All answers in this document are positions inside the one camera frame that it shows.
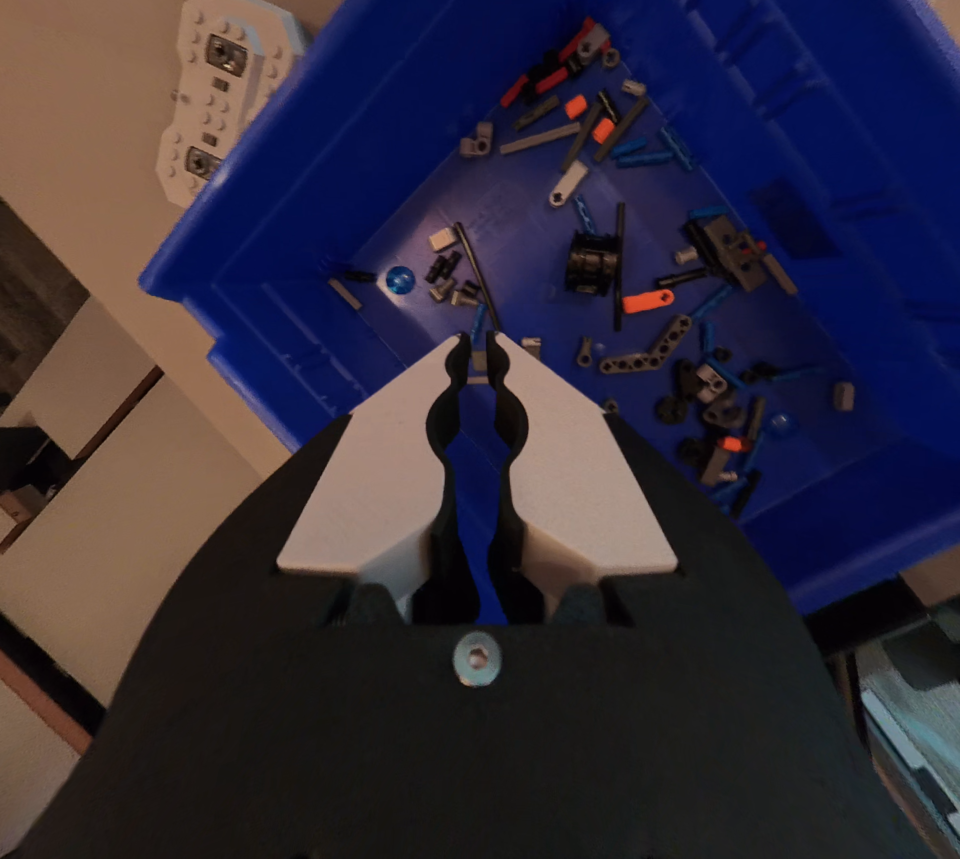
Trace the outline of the white toy remote control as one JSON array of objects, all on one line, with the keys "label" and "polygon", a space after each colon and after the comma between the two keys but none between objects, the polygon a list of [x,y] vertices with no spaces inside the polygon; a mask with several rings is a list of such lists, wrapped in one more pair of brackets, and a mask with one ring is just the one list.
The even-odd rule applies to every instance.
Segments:
[{"label": "white toy remote control", "polygon": [[175,38],[180,74],[155,173],[187,209],[305,57],[312,36],[264,0],[186,0]]}]

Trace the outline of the blue plastic bin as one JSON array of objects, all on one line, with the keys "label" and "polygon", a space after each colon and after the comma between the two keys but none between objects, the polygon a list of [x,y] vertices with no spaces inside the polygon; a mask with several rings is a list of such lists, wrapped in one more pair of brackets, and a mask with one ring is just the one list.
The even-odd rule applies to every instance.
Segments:
[{"label": "blue plastic bin", "polygon": [[887,439],[851,513],[755,534],[804,613],[958,544],[958,48],[925,0],[345,0],[145,269],[211,335],[209,360],[284,445],[333,418],[324,269],[338,178],[417,46],[491,39],[493,109],[548,53],[580,78],[614,31],[678,41],[677,125],[735,214],[785,233],[775,267],[850,362]]}]

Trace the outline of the pile of toy parts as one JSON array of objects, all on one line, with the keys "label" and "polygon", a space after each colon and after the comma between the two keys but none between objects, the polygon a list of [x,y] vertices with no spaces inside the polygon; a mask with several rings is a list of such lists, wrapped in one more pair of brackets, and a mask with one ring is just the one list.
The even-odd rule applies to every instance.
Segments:
[{"label": "pile of toy parts", "polygon": [[[326,344],[330,419],[439,340],[474,359],[499,326],[608,412],[619,412],[750,530],[815,530],[853,511],[873,428],[851,363],[776,268],[786,233],[746,221],[677,124],[665,73],[706,86],[671,35],[625,27],[580,77],[548,52],[494,109],[492,39],[419,43],[370,107],[337,178],[323,268],[338,323]],[[400,179],[398,154],[413,155]]]}]

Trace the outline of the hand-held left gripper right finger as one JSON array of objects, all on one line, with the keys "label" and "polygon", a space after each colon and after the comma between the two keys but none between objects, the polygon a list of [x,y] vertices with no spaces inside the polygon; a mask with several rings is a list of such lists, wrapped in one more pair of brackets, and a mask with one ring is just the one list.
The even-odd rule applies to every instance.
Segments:
[{"label": "hand-held left gripper right finger", "polygon": [[508,447],[487,569],[501,601],[559,601],[678,556],[593,400],[501,332],[486,335],[494,428]]}]

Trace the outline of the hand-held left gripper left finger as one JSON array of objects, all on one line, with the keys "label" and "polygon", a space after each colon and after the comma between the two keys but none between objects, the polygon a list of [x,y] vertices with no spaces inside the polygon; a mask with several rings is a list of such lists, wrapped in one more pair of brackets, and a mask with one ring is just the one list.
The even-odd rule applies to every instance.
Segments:
[{"label": "hand-held left gripper left finger", "polygon": [[448,451],[472,353],[456,334],[355,407],[276,565],[377,584],[394,600],[472,603]]}]

